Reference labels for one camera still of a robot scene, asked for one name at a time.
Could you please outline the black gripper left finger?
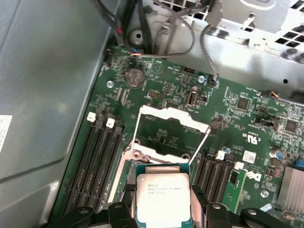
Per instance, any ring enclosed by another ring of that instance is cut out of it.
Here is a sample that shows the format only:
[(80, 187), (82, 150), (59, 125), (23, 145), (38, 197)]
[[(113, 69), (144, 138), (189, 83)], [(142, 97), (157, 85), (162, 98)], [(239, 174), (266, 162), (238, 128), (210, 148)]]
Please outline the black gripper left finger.
[(134, 228), (131, 207), (135, 185), (127, 184), (122, 201), (96, 213), (91, 207), (78, 207), (62, 217), (47, 223), (48, 228)]

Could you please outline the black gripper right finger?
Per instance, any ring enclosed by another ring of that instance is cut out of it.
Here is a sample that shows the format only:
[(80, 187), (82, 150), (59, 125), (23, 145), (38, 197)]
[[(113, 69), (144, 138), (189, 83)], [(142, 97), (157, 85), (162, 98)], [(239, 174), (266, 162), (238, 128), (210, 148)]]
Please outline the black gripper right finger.
[(276, 219), (262, 210), (248, 208), (237, 215), (224, 204), (209, 202), (197, 185), (190, 187), (190, 212), (196, 228), (275, 228)]

